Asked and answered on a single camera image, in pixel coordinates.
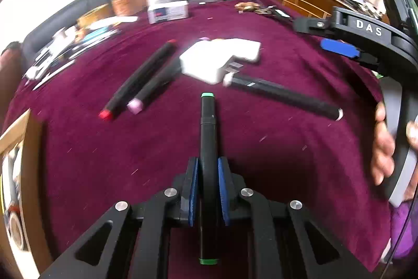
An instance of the black marker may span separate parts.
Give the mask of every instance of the black marker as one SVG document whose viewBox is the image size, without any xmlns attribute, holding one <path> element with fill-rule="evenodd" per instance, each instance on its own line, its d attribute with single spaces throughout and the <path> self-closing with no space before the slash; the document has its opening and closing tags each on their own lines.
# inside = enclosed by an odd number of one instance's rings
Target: black marker
<svg viewBox="0 0 418 279">
<path fill-rule="evenodd" d="M 267 96 L 308 112 L 325 116 L 334 121 L 339 121 L 343 116 L 341 108 L 261 78 L 252 78 L 241 73 L 229 73 L 224 77 L 224 85 Z"/>
<path fill-rule="evenodd" d="M 216 135 L 215 97 L 201 96 L 200 164 L 202 186 L 199 195 L 200 263 L 215 265 L 218 260 L 217 230 L 219 226 L 218 146 Z"/>
<path fill-rule="evenodd" d="M 153 94 L 162 86 L 170 82 L 181 71 L 180 58 L 176 56 L 158 74 L 156 74 L 144 87 L 130 100 L 127 107 L 133 113 L 141 112 L 148 104 Z"/>
<path fill-rule="evenodd" d="M 113 112 L 120 106 L 126 104 L 131 96 L 141 88 L 158 70 L 167 58 L 174 51 L 176 42 L 171 39 L 166 42 L 161 48 L 152 54 L 126 81 L 118 91 L 113 95 L 110 101 L 106 104 L 104 109 L 100 112 L 99 117 L 110 120 L 113 118 Z"/>
</svg>

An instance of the maroon cloth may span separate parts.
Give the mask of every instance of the maroon cloth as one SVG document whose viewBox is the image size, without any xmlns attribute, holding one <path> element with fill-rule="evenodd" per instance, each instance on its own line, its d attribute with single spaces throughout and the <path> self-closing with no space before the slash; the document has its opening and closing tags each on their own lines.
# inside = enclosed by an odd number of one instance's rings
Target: maroon cloth
<svg viewBox="0 0 418 279">
<path fill-rule="evenodd" d="M 231 170 L 268 199 L 302 201 L 373 270 L 390 237 L 388 203 L 368 175 L 381 97 L 375 77 L 322 51 L 315 38 L 255 13 L 239 14 L 236 3 L 193 5 L 189 18 L 156 25 L 141 14 L 39 90 L 22 82 L 6 124 L 28 108 L 45 122 L 44 220 L 59 252 L 117 201 L 145 201 L 185 171 L 189 157 L 199 155 L 200 95 L 213 92 Z M 246 74 L 334 103 L 343 119 L 333 122 L 184 75 L 137 116 L 125 111 L 113 122 L 99 119 L 118 87 L 164 42 L 176 39 L 181 52 L 202 36 L 261 42 L 260 62 L 246 63 Z M 238 234 L 225 236 L 239 241 L 222 245 L 223 266 L 207 267 L 198 265 L 196 231 L 173 232 L 170 278 L 246 272 L 237 256 L 245 257 L 245 237 Z"/>
</svg>

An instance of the human hand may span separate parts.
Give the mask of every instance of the human hand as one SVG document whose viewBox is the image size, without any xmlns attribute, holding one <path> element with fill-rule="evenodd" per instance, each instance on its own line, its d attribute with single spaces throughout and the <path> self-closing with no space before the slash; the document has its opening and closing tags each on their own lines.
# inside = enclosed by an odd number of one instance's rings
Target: human hand
<svg viewBox="0 0 418 279">
<path fill-rule="evenodd" d="M 373 142 L 373 157 L 371 158 L 371 175 L 376 186 L 379 186 L 385 177 L 390 177 L 394 170 L 392 155 L 394 153 L 394 139 L 385 124 L 386 110 L 382 102 L 376 107 L 375 140 Z M 418 124 L 409 122 L 406 126 L 406 136 L 412 148 L 418 150 Z M 404 194 L 404 201 L 411 200 L 418 184 L 418 167 Z"/>
</svg>

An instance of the black cushion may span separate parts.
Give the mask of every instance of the black cushion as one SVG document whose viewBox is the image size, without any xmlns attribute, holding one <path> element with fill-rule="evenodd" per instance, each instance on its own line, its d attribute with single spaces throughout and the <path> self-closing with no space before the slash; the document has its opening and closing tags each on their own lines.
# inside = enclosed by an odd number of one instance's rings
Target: black cushion
<svg viewBox="0 0 418 279">
<path fill-rule="evenodd" d="M 106 3 L 111 4 L 110 0 L 74 0 L 32 30 L 22 45 L 26 70 L 33 64 L 37 52 L 51 41 L 58 30 L 73 26 L 83 14 Z"/>
</svg>

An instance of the white box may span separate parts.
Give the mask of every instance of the white box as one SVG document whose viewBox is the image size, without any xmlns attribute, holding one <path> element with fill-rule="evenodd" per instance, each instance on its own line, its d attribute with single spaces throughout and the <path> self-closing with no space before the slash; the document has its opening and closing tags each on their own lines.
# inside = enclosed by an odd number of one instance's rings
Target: white box
<svg viewBox="0 0 418 279">
<path fill-rule="evenodd" d="M 188 1 L 155 4 L 148 7 L 148 20 L 150 24 L 158 21 L 172 21 L 189 17 Z"/>
</svg>

